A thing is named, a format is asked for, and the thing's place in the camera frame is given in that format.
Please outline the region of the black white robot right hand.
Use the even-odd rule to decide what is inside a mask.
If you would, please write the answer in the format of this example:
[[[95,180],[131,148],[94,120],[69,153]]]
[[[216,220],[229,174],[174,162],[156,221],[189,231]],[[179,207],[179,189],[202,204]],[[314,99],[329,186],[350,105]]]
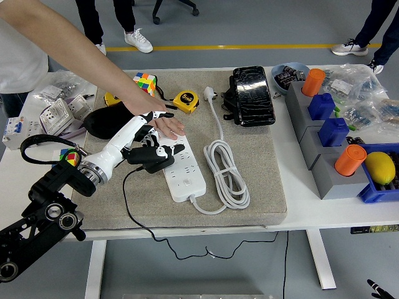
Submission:
[[[373,280],[368,279],[367,283],[373,289],[373,293],[371,294],[372,297],[378,298],[378,299],[395,299],[395,297],[393,297],[390,293],[388,293],[386,290],[384,290],[382,287],[380,287]]]

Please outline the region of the person's right hand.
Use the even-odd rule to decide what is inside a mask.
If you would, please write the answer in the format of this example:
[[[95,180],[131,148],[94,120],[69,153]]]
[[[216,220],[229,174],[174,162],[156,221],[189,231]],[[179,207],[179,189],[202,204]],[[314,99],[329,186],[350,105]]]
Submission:
[[[158,99],[144,94],[142,97],[124,98],[123,104],[134,115],[143,115],[148,112],[167,112],[166,106]],[[158,131],[170,139],[177,139],[177,136],[185,135],[184,125],[176,118],[157,118],[149,122]]]

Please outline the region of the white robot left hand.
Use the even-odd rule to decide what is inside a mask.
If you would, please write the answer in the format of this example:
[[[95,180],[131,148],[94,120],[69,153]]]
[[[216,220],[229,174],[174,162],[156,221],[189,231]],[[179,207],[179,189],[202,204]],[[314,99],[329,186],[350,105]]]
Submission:
[[[133,117],[99,153],[86,156],[78,169],[95,185],[103,185],[112,177],[112,171],[123,160],[140,164],[149,173],[155,173],[175,162],[174,155],[185,149],[183,144],[161,145],[158,133],[147,123],[172,113],[149,112]]]

